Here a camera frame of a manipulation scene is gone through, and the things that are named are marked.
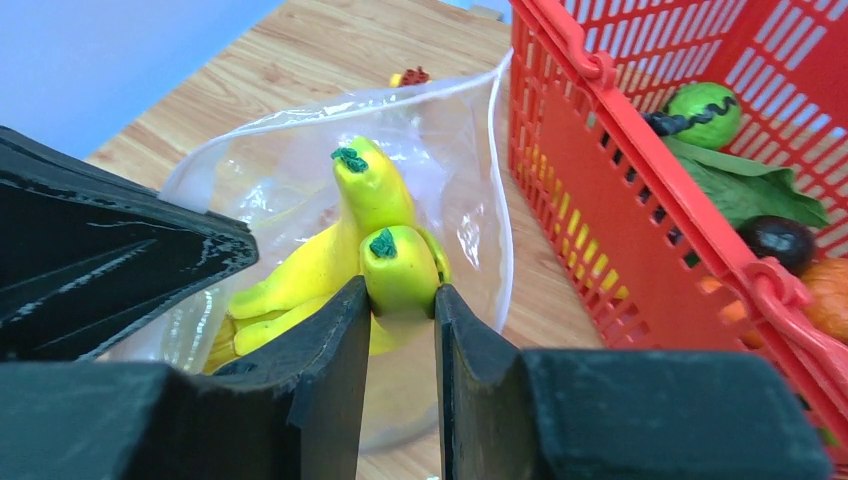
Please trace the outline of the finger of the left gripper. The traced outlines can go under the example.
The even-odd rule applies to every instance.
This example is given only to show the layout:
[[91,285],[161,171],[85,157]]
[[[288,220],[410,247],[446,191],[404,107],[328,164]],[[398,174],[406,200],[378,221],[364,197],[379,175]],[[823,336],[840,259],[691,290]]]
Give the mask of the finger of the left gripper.
[[247,225],[1,130],[1,358],[95,357],[258,261]]

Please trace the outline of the clear zip top bag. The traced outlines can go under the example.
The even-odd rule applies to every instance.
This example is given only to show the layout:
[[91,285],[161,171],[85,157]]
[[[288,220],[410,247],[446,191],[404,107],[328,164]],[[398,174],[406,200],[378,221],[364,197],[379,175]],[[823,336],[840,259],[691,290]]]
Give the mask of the clear zip top bag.
[[437,288],[457,288],[496,331],[509,309],[513,238],[497,140],[509,67],[504,57],[477,75],[343,94],[189,153],[162,198],[245,222],[259,259],[106,358],[210,373],[290,338],[360,274],[376,306],[359,451],[429,434],[438,421]]

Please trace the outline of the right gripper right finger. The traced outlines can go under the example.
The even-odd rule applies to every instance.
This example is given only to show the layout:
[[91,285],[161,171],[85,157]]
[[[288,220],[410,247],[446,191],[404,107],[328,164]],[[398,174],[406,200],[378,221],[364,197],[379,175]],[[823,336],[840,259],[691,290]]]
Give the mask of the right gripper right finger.
[[435,297],[445,479],[828,479],[797,397],[751,354],[519,349]]

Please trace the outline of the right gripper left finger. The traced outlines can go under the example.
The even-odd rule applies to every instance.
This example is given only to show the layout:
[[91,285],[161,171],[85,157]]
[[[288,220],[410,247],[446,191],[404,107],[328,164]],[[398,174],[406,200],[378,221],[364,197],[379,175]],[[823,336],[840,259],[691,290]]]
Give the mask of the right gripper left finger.
[[350,280],[212,376],[152,362],[1,368],[5,479],[352,479],[370,307]]

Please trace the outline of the yellow toy banana bunch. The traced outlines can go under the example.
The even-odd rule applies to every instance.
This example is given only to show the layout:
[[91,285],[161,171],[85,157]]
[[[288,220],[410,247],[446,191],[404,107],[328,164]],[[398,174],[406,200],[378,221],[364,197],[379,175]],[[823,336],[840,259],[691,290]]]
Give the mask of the yellow toy banana bunch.
[[203,372],[211,374],[316,313],[349,280],[364,277],[371,301],[369,352],[394,351],[435,316],[451,282],[447,254],[418,222],[403,177],[373,140],[357,136],[331,155],[340,217],[298,246],[266,278],[236,292]]

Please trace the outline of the red plastic shopping basket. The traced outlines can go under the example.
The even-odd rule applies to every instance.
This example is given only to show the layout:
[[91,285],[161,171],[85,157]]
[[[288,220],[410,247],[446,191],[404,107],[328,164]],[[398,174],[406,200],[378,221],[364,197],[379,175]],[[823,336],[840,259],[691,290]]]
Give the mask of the red plastic shopping basket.
[[792,169],[830,219],[806,226],[812,265],[847,260],[846,3],[513,10],[508,165],[602,341],[762,355],[845,477],[847,344],[806,317],[804,273],[757,258],[641,114],[692,82],[732,90],[741,123],[724,152]]

